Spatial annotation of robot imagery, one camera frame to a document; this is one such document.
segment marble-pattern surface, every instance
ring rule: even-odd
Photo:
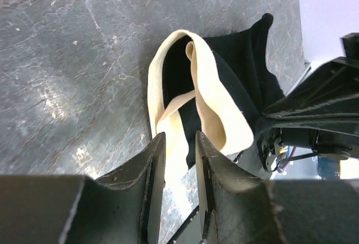
[[[241,31],[265,12],[268,67],[286,91],[304,69],[298,0],[0,0],[0,173],[97,178],[124,163],[150,140],[160,43],[176,29]],[[197,203],[193,169],[165,189],[160,243]]]

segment black fabric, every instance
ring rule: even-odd
[[[277,78],[268,71],[265,50],[268,31],[273,23],[271,14],[263,15],[251,28],[240,33],[204,38],[213,51],[219,79],[243,112],[255,136],[270,122],[261,111],[284,97]],[[191,41],[185,36],[175,42],[168,51],[163,65],[164,105],[176,96],[194,89],[191,64],[185,49]],[[195,164],[195,133],[201,130],[195,98],[179,109],[190,151],[187,164]]]

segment white wall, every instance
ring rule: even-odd
[[[359,32],[359,0],[300,0],[305,58],[316,69],[343,56],[340,37]]]

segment folded fabric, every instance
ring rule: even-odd
[[[272,22],[265,14],[248,30],[204,39],[178,30],[159,47],[149,67],[148,110],[152,136],[166,133],[166,181],[194,165],[197,130],[224,155],[249,148],[266,130],[260,112],[283,97],[265,63]]]

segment cream cloth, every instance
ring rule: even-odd
[[[175,97],[165,109],[162,90],[164,58],[173,43],[185,35],[192,39],[187,44],[186,56],[191,61],[195,89]],[[245,150],[254,140],[242,112],[219,80],[215,58],[205,40],[189,31],[177,30],[159,47],[148,75],[148,111],[152,137],[160,132],[166,134],[166,182],[178,180],[188,171],[188,143],[178,109],[193,97],[196,99],[202,132],[222,154]]]

